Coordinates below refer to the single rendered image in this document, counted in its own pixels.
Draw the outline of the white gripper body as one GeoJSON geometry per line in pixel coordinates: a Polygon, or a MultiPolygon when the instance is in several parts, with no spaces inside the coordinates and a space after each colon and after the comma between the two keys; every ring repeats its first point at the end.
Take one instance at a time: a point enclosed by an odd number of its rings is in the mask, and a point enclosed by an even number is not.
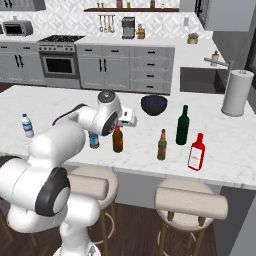
{"type": "Polygon", "coordinates": [[[137,125],[137,117],[130,108],[123,108],[122,115],[118,119],[119,126],[135,127],[137,125]]]}

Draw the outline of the brown glass bottle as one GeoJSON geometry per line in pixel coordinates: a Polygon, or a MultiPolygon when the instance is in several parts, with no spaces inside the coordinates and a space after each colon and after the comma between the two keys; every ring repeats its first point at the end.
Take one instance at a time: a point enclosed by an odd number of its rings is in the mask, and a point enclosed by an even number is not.
{"type": "Polygon", "coordinates": [[[113,139],[113,150],[116,153],[120,153],[123,151],[123,133],[119,126],[116,126],[114,132],[112,134],[113,139]]]}

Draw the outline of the blue label plastic bottle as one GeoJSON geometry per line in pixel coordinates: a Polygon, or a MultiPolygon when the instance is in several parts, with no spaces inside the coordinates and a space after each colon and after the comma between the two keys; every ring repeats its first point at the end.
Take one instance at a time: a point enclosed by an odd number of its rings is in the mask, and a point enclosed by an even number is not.
{"type": "Polygon", "coordinates": [[[99,137],[96,133],[89,133],[90,147],[92,149],[97,149],[99,147],[99,137]]]}

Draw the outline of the olive glass bottle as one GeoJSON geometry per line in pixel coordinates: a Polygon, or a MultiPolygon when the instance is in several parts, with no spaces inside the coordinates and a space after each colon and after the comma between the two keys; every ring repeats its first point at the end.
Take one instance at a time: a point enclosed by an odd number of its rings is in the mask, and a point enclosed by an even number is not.
{"type": "Polygon", "coordinates": [[[166,134],[165,134],[165,130],[162,130],[160,140],[158,142],[158,154],[157,154],[158,160],[165,159],[166,147],[167,147],[166,134]]]}

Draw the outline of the dark green glass bottle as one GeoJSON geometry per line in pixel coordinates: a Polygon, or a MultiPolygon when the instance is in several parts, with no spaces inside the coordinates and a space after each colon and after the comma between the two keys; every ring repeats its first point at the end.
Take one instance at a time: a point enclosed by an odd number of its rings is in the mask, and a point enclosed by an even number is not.
{"type": "Polygon", "coordinates": [[[178,145],[185,145],[187,142],[189,122],[188,106],[184,105],[182,115],[179,117],[177,125],[176,143],[178,145]]]}

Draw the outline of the red bottle white label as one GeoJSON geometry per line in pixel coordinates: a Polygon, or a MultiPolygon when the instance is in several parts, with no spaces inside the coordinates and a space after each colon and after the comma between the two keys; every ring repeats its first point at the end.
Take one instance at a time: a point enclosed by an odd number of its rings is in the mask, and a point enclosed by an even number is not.
{"type": "Polygon", "coordinates": [[[202,168],[205,154],[205,145],[203,144],[203,134],[197,135],[197,140],[192,143],[188,158],[188,167],[195,171],[199,171],[202,168]]]}

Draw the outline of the dark sink basin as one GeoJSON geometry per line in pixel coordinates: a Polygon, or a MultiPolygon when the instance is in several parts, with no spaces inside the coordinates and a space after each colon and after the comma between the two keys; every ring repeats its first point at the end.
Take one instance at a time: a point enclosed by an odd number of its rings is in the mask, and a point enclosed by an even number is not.
{"type": "Polygon", "coordinates": [[[181,67],[180,91],[224,94],[228,72],[224,69],[181,67]]]}

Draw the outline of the steel oven with hob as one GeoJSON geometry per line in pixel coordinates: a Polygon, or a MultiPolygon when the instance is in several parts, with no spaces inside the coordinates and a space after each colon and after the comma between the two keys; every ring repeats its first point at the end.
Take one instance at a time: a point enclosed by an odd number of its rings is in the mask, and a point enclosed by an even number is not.
{"type": "Polygon", "coordinates": [[[38,52],[48,87],[80,89],[75,42],[78,35],[51,35],[38,41],[38,52]]]}

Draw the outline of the black coffee machine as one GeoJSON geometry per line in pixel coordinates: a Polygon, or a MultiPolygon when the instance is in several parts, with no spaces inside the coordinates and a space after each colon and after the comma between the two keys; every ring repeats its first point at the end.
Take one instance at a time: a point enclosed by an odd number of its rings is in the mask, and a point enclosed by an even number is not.
{"type": "Polygon", "coordinates": [[[123,34],[122,39],[134,39],[135,38],[135,18],[124,17],[122,19],[123,34]]]}

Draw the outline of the clear plastic water bottle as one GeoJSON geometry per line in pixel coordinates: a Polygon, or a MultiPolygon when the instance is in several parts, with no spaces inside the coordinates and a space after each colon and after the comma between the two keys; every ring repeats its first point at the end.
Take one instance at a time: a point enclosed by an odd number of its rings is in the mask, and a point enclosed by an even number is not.
{"type": "Polygon", "coordinates": [[[33,130],[32,122],[26,113],[22,115],[22,126],[25,132],[25,135],[28,138],[32,138],[34,136],[34,130],[33,130]]]}

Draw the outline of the small potted plant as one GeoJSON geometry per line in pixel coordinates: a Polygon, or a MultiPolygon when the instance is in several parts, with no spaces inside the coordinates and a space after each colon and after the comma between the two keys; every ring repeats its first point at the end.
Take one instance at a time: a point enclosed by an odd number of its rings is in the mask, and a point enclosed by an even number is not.
{"type": "Polygon", "coordinates": [[[188,44],[197,44],[199,35],[197,33],[190,33],[187,38],[188,44]]]}

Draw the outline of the grey tap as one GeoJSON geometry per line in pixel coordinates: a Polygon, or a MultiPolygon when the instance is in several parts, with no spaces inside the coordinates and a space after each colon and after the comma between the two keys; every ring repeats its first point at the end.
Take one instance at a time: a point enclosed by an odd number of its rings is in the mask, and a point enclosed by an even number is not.
{"type": "Polygon", "coordinates": [[[231,72],[231,70],[233,69],[233,66],[234,66],[234,61],[229,61],[228,63],[226,63],[226,62],[221,62],[219,60],[215,60],[215,59],[211,59],[211,58],[207,58],[207,57],[204,57],[204,61],[209,62],[210,65],[216,64],[216,65],[224,66],[227,68],[228,72],[231,72]]]}

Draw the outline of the white paper towel roll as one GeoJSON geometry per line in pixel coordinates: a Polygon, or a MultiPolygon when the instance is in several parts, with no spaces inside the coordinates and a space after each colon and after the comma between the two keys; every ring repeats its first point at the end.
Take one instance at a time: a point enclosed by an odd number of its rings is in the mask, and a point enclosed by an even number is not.
{"type": "Polygon", "coordinates": [[[227,116],[240,117],[244,114],[245,103],[254,78],[254,73],[247,70],[230,72],[221,112],[227,116]]]}

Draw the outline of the brown wall shelf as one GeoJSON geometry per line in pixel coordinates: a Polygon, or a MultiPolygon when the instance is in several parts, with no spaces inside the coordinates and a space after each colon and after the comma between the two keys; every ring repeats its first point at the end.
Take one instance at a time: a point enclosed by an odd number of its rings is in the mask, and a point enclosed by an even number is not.
{"type": "Polygon", "coordinates": [[[179,12],[179,8],[87,8],[84,12],[179,12]]]}

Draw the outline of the grey large wall cupboard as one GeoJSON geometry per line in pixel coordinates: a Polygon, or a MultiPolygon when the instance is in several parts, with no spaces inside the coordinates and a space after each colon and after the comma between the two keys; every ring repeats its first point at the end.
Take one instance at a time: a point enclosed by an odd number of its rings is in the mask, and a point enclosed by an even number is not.
{"type": "Polygon", "coordinates": [[[206,31],[247,32],[256,0],[196,0],[195,13],[206,31]]]}

